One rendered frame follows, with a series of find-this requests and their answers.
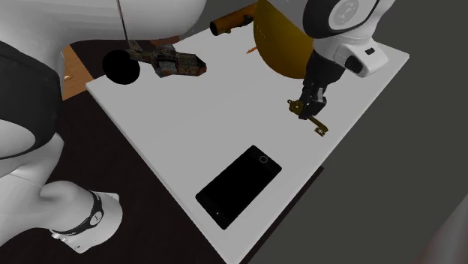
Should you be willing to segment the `orange brown tube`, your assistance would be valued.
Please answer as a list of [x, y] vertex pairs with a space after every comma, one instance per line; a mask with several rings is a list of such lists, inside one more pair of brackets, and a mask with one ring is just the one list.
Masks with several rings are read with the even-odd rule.
[[214, 36], [229, 34], [232, 29], [246, 26], [254, 21], [257, 4], [251, 4], [228, 13], [210, 22], [209, 29]]

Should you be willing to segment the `black smartphone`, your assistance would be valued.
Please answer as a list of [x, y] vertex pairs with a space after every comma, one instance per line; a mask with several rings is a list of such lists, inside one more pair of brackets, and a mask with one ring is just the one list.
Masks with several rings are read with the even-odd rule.
[[196, 201], [225, 230], [281, 170], [277, 162], [252, 145], [201, 189]]

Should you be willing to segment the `rusty camouflage toy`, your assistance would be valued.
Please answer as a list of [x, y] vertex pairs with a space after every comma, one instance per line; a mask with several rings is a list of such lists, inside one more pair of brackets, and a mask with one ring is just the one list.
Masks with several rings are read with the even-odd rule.
[[199, 76], [206, 64], [196, 55], [176, 51], [171, 44], [144, 50], [138, 40], [160, 40], [187, 33], [200, 18], [206, 0], [116, 0], [130, 59], [145, 62], [159, 77]]

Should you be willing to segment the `gold key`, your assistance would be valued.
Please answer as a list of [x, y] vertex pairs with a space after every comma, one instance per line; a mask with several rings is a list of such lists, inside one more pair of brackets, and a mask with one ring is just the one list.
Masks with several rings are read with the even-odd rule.
[[[300, 100], [291, 100], [288, 99], [287, 103], [289, 104], [289, 111], [296, 114], [297, 116], [300, 116], [304, 109], [304, 104]], [[307, 117], [307, 120], [310, 120], [312, 123], [316, 125], [314, 131], [319, 134], [321, 137], [324, 137], [326, 133], [329, 131], [329, 129], [317, 118], [315, 118], [313, 115], [309, 115]]]

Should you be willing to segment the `black round ball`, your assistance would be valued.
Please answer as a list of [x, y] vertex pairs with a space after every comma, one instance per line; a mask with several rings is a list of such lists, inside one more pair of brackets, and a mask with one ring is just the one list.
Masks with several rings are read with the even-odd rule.
[[102, 69], [109, 80], [119, 85], [130, 85], [140, 76], [139, 62], [132, 60], [124, 50], [108, 52], [103, 57]]

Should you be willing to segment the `white table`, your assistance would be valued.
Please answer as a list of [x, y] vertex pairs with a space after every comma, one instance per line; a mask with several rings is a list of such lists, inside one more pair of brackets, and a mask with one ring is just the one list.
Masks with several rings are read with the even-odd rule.
[[[390, 46], [388, 63], [361, 78], [346, 72], [326, 90], [318, 135], [289, 111], [302, 81], [274, 72], [254, 47], [251, 26], [214, 36], [201, 31], [178, 42], [198, 55], [201, 76], [158, 77], [141, 64], [139, 78], [119, 85], [105, 76], [87, 84], [93, 98], [160, 179], [226, 264], [240, 264], [295, 195], [409, 59]], [[265, 190], [222, 230], [196, 194], [250, 146], [281, 167]]]

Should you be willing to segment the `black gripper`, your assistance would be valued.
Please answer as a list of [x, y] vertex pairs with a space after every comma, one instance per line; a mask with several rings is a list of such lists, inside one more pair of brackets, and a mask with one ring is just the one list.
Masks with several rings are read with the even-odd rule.
[[328, 85], [337, 82], [344, 74], [345, 68], [321, 56], [315, 49], [310, 54], [306, 65], [304, 85], [299, 100], [302, 102], [303, 111], [300, 119], [317, 115], [327, 104], [323, 95]]

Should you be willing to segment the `mustard yellow round vase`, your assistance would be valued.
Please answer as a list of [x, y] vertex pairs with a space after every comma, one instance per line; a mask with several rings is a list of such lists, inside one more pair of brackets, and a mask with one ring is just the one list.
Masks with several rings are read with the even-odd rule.
[[263, 61], [275, 72], [304, 79], [314, 39], [293, 25], [267, 0], [258, 0], [253, 36]]

